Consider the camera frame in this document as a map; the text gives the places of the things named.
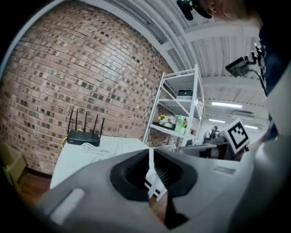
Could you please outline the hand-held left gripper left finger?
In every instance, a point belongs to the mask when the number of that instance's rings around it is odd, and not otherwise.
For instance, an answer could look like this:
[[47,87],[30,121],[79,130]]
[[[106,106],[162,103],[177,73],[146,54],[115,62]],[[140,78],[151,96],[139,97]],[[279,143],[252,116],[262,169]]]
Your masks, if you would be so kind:
[[66,233],[166,233],[144,186],[149,150],[93,162],[51,189],[40,211]]

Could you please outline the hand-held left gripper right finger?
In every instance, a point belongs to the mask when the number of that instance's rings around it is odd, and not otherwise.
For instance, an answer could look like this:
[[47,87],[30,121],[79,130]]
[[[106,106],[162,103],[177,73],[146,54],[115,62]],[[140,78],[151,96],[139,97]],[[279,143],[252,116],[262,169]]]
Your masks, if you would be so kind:
[[239,162],[155,149],[155,171],[167,189],[165,222],[155,233],[226,233],[250,182],[254,157]]

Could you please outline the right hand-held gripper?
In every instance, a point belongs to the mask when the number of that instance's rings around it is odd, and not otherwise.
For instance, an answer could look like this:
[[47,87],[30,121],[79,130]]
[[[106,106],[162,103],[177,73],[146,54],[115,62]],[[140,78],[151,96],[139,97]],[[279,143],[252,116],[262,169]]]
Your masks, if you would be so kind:
[[244,151],[248,151],[249,136],[241,119],[236,119],[220,132],[213,132],[210,142],[196,146],[179,148],[179,153],[220,160],[239,161]]

